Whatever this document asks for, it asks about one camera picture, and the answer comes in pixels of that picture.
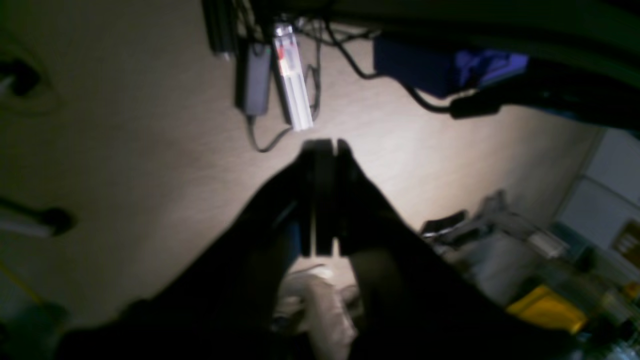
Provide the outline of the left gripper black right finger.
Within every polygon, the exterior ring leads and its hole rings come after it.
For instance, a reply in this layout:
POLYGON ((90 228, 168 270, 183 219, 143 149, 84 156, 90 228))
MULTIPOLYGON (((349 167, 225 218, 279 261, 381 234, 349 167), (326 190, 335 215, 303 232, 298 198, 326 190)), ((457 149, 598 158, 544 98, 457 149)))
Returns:
POLYGON ((518 319, 438 256, 367 178, 348 143, 336 151, 336 237, 361 287, 366 324, 352 360, 572 360, 565 330, 518 319))

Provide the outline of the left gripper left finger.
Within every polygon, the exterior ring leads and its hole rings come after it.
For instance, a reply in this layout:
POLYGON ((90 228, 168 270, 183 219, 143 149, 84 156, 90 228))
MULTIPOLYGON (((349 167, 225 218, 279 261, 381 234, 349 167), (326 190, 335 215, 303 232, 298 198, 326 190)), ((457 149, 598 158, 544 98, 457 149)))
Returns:
POLYGON ((333 141, 307 140, 175 280, 117 319, 61 338, 57 360, 276 358, 275 301, 301 256, 333 251, 333 141))

